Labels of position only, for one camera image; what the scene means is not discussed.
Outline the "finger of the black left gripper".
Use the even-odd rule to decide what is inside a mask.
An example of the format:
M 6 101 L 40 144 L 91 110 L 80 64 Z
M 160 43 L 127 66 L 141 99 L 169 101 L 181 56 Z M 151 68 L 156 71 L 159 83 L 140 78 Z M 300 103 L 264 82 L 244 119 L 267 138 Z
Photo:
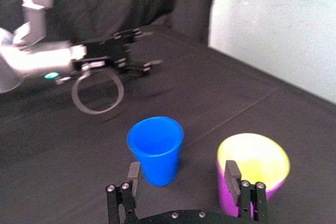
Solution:
M 141 31 L 139 28 L 135 29 L 128 29 L 124 31 L 119 31 L 114 34 L 112 34 L 112 38 L 117 39 L 125 39 L 126 41 L 135 41 L 138 38 L 144 37 L 144 36 L 151 36 L 154 32 L 152 31 Z
M 147 76 L 154 66 L 162 63 L 162 59 L 152 60 L 146 63 L 121 59 L 117 62 L 117 70 L 119 74 L 141 77 Z

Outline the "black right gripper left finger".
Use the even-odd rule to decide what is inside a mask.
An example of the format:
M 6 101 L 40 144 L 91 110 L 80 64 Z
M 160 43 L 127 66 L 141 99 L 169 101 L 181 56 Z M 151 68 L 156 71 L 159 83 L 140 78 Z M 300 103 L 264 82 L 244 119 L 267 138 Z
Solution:
M 138 218 L 135 213 L 141 181 L 141 163 L 132 162 L 127 181 L 120 186 L 110 184 L 105 188 L 107 196 L 108 223 L 120 223 L 119 206 L 124 207 L 124 223 L 131 223 Z

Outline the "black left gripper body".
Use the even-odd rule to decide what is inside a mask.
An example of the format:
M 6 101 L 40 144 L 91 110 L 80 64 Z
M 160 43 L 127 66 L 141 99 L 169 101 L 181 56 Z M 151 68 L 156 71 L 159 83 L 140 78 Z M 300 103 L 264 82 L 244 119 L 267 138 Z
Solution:
M 73 59 L 71 64 L 77 71 L 85 63 L 103 61 L 104 66 L 119 68 L 120 64 L 129 60 L 129 45 L 133 43 L 133 38 L 116 36 L 105 41 L 85 41 L 75 44 L 84 46 L 85 53 L 81 59 Z

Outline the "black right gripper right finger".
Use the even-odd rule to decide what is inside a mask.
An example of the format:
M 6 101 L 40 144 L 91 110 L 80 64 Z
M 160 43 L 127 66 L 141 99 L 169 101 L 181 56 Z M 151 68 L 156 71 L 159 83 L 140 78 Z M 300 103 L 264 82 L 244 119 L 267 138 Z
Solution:
M 234 160 L 226 161 L 224 178 L 234 204 L 238 208 L 237 217 L 244 221 L 267 222 L 266 185 L 263 182 L 251 184 L 242 179 Z

